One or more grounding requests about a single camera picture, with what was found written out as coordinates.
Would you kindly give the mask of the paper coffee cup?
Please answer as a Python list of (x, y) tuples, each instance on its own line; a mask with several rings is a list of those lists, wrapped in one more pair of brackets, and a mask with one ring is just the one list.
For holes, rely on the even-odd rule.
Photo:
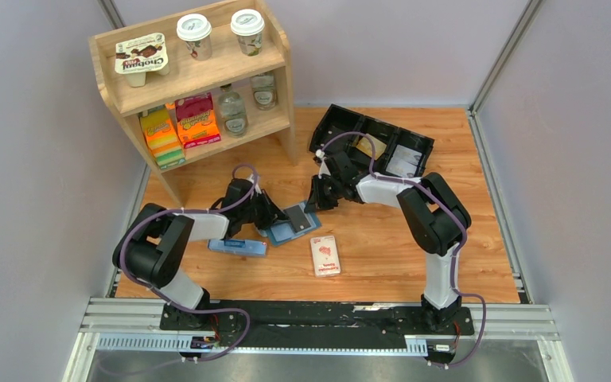
[(202, 14), (186, 14), (177, 21), (177, 36), (185, 43), (194, 60), (212, 57), (212, 25)]
[(262, 14), (253, 9), (235, 12), (231, 18), (231, 30), (236, 35), (243, 54), (253, 57), (261, 53), (265, 22)]

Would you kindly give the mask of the black compartment tray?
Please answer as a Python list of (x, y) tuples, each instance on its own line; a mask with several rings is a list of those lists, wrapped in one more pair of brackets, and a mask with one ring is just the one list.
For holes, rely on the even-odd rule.
[[(359, 139), (366, 138), (368, 134), (387, 144), (378, 161), (356, 148)], [(386, 172), (386, 167), (398, 145), (422, 152), (415, 177), (422, 176), (434, 147), (432, 138), (332, 104), (312, 134), (309, 151), (315, 153), (322, 147), (326, 148), (327, 154), (343, 151), (362, 170), (367, 170), (369, 163), (374, 162), (374, 171), (393, 176)]]

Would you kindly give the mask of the lower grey card in tray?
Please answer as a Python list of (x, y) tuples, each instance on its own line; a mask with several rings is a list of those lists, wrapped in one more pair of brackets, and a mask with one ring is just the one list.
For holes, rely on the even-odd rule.
[(415, 177), (417, 166), (403, 159), (393, 158), (386, 167), (386, 172), (396, 177)]

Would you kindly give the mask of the blue flat box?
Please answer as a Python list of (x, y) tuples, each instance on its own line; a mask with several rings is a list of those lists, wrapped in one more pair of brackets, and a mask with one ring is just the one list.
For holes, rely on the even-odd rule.
[(245, 257), (265, 257), (267, 243), (260, 240), (209, 240), (208, 250)]

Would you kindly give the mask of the right clear glass bottle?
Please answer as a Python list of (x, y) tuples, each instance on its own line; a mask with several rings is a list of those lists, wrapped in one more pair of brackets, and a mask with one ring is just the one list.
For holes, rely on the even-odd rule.
[(250, 78), (253, 100), (259, 110), (270, 110), (276, 106), (277, 90), (272, 71), (263, 72)]

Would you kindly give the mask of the blue leather card holder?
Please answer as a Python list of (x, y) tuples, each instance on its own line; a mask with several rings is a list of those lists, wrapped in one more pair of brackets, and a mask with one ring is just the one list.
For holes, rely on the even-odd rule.
[[(300, 205), (304, 211), (306, 201), (301, 201), (297, 205)], [(305, 231), (295, 234), (290, 226), (289, 221), (281, 224), (274, 224), (267, 230), (258, 230), (260, 236), (267, 238), (271, 245), (274, 247), (283, 245), (287, 242), (302, 237), (312, 231), (315, 231), (321, 227), (321, 222), (315, 213), (306, 213), (308, 220), (311, 223), (311, 227)]]

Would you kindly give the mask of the wooden two-tier shelf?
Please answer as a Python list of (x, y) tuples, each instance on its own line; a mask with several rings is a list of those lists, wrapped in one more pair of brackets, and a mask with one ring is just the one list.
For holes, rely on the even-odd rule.
[[(232, 15), (242, 9), (259, 11), (265, 21), (263, 49), (253, 57), (241, 52), (230, 27)], [(99, 94), (105, 105), (152, 174), (179, 206), (185, 204), (187, 196), (179, 188), (176, 169), (160, 169), (149, 153), (138, 121), (142, 111), (272, 71), (278, 91), (277, 106), (260, 111), (254, 104), (249, 104), (248, 133), (240, 138), (223, 134), (218, 143), (188, 149), (184, 163), (188, 165), (271, 134), (277, 135), (291, 163), (298, 163), (290, 43), (270, 7), (264, 1), (222, 1), (195, 8), (193, 12), (204, 15), (212, 23), (212, 57), (208, 60), (195, 61), (178, 40), (175, 28), (183, 13), (101, 33), (88, 41)], [(148, 75), (145, 86), (132, 88), (115, 73), (115, 45), (156, 32), (165, 34), (170, 72), (165, 76)]]

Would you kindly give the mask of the upper grey card in tray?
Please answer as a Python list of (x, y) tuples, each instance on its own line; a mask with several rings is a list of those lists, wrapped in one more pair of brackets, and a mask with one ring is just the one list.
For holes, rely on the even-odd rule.
[(422, 152), (411, 149), (406, 146), (398, 145), (395, 147), (394, 153), (391, 156), (392, 161), (406, 162), (413, 166), (418, 166), (422, 160)]

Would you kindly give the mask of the left clear glass bottle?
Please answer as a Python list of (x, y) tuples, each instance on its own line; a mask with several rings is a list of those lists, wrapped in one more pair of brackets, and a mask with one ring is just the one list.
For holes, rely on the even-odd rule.
[(217, 97), (218, 114), (225, 130), (232, 137), (242, 137), (247, 133), (248, 120), (242, 96), (234, 90), (232, 84), (220, 87)]

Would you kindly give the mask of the multicolour sponge stack pack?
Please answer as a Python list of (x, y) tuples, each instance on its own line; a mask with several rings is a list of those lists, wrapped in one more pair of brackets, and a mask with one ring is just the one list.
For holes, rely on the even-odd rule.
[(138, 119), (149, 152), (161, 170), (185, 161), (183, 146), (165, 105), (142, 111)]

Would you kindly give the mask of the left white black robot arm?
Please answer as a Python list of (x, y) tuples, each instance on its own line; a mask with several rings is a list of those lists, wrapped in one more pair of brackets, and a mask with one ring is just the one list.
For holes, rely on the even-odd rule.
[(210, 209), (175, 210), (146, 204), (115, 247), (112, 263), (130, 280), (181, 309), (190, 329), (203, 329), (212, 317), (203, 302), (208, 292), (182, 270), (191, 241), (229, 240), (245, 224), (266, 231), (289, 217), (256, 182), (234, 178)]

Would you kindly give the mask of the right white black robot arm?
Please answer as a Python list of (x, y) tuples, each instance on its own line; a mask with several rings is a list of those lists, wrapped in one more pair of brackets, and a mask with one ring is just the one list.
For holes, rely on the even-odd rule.
[(451, 308), (460, 306), (457, 253), (472, 220), (438, 173), (400, 178), (361, 171), (344, 152), (316, 151), (319, 173), (311, 179), (306, 212), (334, 209), (340, 199), (400, 209), (414, 241), (426, 253), (426, 288), (422, 294), (423, 325), (442, 333), (453, 324)]

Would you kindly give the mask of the gold card in tray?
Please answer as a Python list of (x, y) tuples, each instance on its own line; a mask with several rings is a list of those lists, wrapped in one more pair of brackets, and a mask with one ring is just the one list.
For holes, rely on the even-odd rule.
[(373, 158), (375, 161), (378, 161), (380, 156), (386, 150), (387, 144), (368, 134), (366, 138), (359, 139), (358, 143), (356, 144), (356, 148), (370, 158)]

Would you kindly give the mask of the dark grey card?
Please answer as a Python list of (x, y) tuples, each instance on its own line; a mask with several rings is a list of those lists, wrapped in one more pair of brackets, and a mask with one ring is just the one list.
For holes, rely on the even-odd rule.
[(308, 216), (300, 205), (294, 205), (284, 210), (289, 219), (290, 226), (295, 234), (305, 231), (311, 227)]

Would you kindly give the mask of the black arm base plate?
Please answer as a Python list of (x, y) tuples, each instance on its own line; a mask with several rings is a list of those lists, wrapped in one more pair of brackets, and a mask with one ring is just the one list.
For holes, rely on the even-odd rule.
[(218, 300), (211, 315), (164, 306), (160, 329), (210, 330), (222, 345), (284, 349), (400, 349), (407, 335), (475, 333), (469, 309), (435, 324), (421, 306), (371, 303)]

